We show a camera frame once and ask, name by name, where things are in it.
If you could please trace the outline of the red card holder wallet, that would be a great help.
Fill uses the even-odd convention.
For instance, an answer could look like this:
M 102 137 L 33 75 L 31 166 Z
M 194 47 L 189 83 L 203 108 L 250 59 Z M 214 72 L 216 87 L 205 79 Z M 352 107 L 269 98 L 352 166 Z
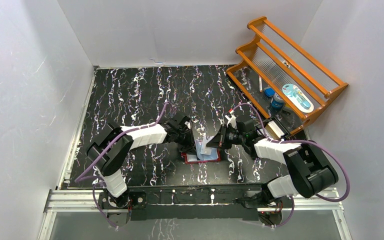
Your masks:
M 217 148 L 205 146 L 205 141 L 196 140 L 196 153 L 182 153 L 181 156 L 186 164 L 200 164 L 220 162 L 221 154 Z

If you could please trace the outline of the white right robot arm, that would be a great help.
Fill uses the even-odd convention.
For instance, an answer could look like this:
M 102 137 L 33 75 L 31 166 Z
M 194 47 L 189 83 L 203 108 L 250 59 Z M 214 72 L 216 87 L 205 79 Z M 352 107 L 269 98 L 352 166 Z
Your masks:
M 275 207 L 282 197 L 301 195 L 310 198 L 338 182 L 336 170 L 314 142 L 279 143 L 264 137 L 262 131 L 262 125 L 252 119 L 236 124 L 224 123 L 205 144 L 219 150 L 240 145 L 253 159 L 270 159 L 286 165 L 287 175 L 264 183 L 260 193 L 245 197 L 243 202 L 258 201 Z

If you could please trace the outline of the stack of white cards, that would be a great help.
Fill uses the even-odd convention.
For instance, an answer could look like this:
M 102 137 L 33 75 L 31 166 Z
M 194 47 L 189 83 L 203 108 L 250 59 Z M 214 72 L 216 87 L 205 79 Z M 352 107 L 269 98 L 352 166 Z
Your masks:
M 274 139 L 277 140 L 285 134 L 284 131 L 274 121 L 267 123 L 265 129 Z

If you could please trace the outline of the black plastic card box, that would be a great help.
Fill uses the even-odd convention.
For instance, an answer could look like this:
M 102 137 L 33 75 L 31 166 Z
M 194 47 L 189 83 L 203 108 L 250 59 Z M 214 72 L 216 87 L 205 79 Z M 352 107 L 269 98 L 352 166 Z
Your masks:
M 295 149 L 295 143 L 280 143 L 284 131 L 274 121 L 269 121 L 264 127 L 268 138 L 263 138 L 253 145 L 253 150 L 257 158 L 270 159 L 285 164 L 284 153 Z

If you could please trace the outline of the orange wooden shelf rack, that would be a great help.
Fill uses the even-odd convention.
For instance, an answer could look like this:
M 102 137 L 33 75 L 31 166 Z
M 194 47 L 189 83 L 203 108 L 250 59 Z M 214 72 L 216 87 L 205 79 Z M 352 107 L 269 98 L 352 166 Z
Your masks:
M 247 28 L 254 32 L 254 37 L 235 50 L 241 61 L 228 68 L 226 73 L 266 118 L 269 113 L 259 103 L 257 95 L 252 94 L 235 76 L 239 70 L 248 68 L 257 74 L 258 91 L 261 76 L 262 87 L 271 87 L 300 119 L 299 129 L 311 125 L 348 87 L 348 83 L 333 74 L 267 17 L 251 20 Z M 283 94 L 282 87 L 285 84 L 298 86 L 313 103 L 314 110 L 310 113 L 301 112 Z

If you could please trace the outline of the small blue block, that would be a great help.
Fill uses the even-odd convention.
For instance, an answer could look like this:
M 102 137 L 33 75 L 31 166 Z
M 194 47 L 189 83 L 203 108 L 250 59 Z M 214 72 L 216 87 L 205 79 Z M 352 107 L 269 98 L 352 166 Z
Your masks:
M 272 98 L 274 95 L 275 95 L 275 91 L 273 88 L 271 87 L 265 87 L 263 89 L 263 93 L 268 97 L 268 98 Z

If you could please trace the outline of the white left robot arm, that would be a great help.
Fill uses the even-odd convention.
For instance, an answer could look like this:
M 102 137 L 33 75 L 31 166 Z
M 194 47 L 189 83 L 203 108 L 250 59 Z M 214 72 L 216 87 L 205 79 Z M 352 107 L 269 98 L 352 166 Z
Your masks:
M 182 154 L 196 154 L 191 118 L 182 112 L 162 122 L 140 126 L 118 126 L 108 123 L 103 132 L 95 136 L 86 150 L 86 155 L 95 164 L 105 188 L 110 194 L 110 202 L 117 208 L 129 203 L 127 184 L 121 167 L 131 150 L 136 148 L 176 143 Z

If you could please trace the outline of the white pen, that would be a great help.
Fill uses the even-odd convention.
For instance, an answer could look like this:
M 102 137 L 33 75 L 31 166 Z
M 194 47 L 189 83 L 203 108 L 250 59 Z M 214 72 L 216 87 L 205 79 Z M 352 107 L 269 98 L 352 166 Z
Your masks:
M 258 87 L 259 87 L 259 92 L 262 93 L 263 92 L 263 80 L 262 80 L 261 76 L 258 77 Z

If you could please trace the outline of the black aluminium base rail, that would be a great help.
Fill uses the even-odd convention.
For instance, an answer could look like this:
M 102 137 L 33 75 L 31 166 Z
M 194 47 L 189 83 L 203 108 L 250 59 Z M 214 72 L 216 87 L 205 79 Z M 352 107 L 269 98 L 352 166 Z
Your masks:
M 266 225 L 283 222 L 294 211 L 333 211 L 344 208 L 341 202 L 329 202 L 338 192 L 330 187 L 320 196 L 305 198 L 284 196 L 264 203 L 260 183 L 215 185 L 132 186 L 121 203 L 102 188 L 52 190 L 46 201 L 46 213 L 104 213 L 116 225 L 121 216 L 131 221 L 153 219 L 243 219 L 262 220 Z

